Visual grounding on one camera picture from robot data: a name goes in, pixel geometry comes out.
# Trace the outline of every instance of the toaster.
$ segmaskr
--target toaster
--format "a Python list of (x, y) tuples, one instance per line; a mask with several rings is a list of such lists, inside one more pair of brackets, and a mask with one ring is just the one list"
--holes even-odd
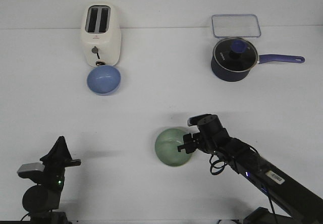
[(109, 3), (92, 3), (84, 12), (81, 43), (93, 67), (115, 65), (120, 57), (121, 30), (116, 9)]

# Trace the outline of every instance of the saucepan handle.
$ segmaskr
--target saucepan handle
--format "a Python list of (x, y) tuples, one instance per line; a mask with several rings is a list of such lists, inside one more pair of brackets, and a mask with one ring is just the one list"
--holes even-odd
[(292, 56), (292, 55), (280, 55), (280, 54), (264, 54), (259, 55), (259, 64), (264, 64), (267, 62), (288, 62), (288, 63), (303, 63), (305, 58), (301, 56)]

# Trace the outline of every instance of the saucepan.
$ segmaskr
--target saucepan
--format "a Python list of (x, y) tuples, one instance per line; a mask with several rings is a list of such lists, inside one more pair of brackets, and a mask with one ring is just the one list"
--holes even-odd
[(244, 79), (256, 64), (271, 61), (303, 63), (305, 58), (280, 54), (258, 55), (251, 42), (241, 37), (228, 37), (215, 45), (211, 68), (220, 79), (236, 82)]

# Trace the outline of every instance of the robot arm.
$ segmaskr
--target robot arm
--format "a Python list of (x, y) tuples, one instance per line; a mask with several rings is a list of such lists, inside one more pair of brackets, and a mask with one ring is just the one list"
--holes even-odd
[(190, 118), (188, 126), (193, 125), (200, 132), (185, 135), (184, 145), (179, 146), (178, 151), (185, 149), (190, 153), (199, 149), (217, 155), (294, 220), (302, 224), (323, 223), (323, 200), (262, 158), (253, 147), (230, 137), (218, 116), (206, 114)]
[(59, 208), (65, 168), (79, 166), (81, 160), (72, 159), (64, 136), (60, 136), (50, 152), (40, 161), (42, 163), (23, 164), (17, 171), (19, 177), (30, 179), (37, 184), (29, 188), (22, 199), (23, 207), (30, 216), (28, 223), (69, 224), (65, 212), (52, 210)]

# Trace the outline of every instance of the white wall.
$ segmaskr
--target white wall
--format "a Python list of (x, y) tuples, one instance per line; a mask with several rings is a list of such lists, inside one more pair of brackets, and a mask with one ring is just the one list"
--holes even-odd
[(79, 28), (88, 3), (108, 1), (122, 27), (208, 26), (212, 14), (253, 13), (265, 25), (322, 25), (323, 0), (0, 0), (0, 28)]

